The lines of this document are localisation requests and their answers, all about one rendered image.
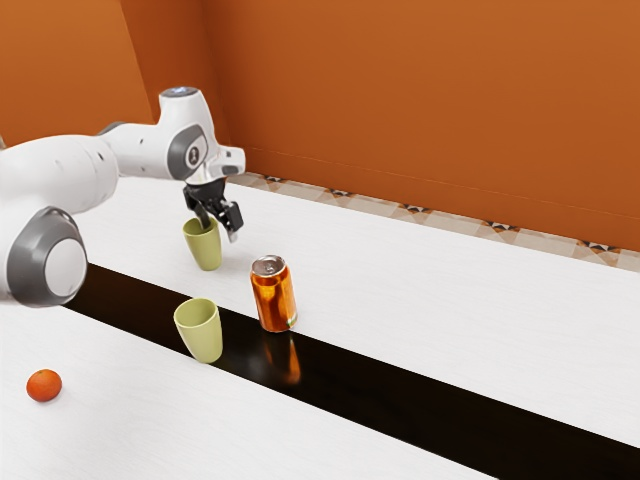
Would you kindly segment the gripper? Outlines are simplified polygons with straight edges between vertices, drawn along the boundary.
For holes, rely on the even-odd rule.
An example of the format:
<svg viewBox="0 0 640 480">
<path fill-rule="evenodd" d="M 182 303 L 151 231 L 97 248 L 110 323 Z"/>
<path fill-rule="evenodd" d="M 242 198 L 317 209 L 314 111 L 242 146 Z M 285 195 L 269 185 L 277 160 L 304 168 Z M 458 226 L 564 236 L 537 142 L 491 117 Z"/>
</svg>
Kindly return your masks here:
<svg viewBox="0 0 640 480">
<path fill-rule="evenodd" d="M 239 205 L 225 199 L 225 186 L 224 178 L 200 185 L 186 184 L 183 195 L 187 208 L 194 212 L 203 231 L 211 227 L 209 216 L 211 213 L 225 229 L 229 242 L 234 243 L 238 238 L 239 229 L 244 225 L 244 220 Z"/>
</svg>

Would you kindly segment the green cup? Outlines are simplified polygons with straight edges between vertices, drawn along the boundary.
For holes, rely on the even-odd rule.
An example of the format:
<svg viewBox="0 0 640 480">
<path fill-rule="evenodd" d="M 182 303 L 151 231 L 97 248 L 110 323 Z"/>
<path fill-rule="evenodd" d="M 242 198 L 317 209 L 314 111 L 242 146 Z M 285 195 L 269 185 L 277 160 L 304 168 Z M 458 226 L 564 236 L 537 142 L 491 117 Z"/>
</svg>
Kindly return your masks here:
<svg viewBox="0 0 640 480">
<path fill-rule="evenodd" d="M 221 239 L 218 223 L 209 218 L 209 226 L 204 228 L 198 218 L 186 221 L 182 232 L 187 246 L 198 267 L 203 271 L 213 271 L 222 263 Z"/>
<path fill-rule="evenodd" d="M 192 357 L 200 363 L 216 362 L 223 352 L 222 326 L 217 305 L 206 298 L 192 298 L 173 314 L 178 333 Z"/>
</svg>

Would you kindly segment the orange can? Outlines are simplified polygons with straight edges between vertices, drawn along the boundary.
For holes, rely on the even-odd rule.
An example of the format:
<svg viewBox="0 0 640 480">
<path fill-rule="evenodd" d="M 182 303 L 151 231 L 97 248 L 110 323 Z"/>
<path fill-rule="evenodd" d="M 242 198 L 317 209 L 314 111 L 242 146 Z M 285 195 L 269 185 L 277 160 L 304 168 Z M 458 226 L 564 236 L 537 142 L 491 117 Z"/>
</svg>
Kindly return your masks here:
<svg viewBox="0 0 640 480">
<path fill-rule="evenodd" d="M 251 266 L 250 280 L 259 321 L 269 332 L 284 332 L 298 318 L 291 273 L 278 255 L 265 255 Z"/>
</svg>

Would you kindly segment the orange fruit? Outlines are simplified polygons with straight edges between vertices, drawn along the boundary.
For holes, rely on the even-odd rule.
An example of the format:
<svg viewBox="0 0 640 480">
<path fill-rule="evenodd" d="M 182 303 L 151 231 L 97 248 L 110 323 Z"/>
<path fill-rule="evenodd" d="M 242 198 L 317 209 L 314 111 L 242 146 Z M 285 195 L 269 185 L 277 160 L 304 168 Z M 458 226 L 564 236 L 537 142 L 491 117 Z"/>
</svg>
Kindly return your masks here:
<svg viewBox="0 0 640 480">
<path fill-rule="evenodd" d="M 28 396 L 37 402 L 48 402 L 56 398 L 62 390 L 60 375 L 50 369 L 34 372 L 26 383 Z"/>
</svg>

